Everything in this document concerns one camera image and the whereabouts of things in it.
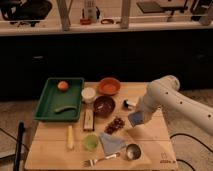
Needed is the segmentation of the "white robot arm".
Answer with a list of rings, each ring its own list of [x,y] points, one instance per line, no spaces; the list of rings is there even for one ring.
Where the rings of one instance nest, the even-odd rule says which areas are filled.
[[[137,102],[136,111],[140,124],[148,123],[159,106],[178,111],[201,129],[213,136],[213,108],[179,92],[180,82],[173,75],[167,75],[147,84],[146,93]]]

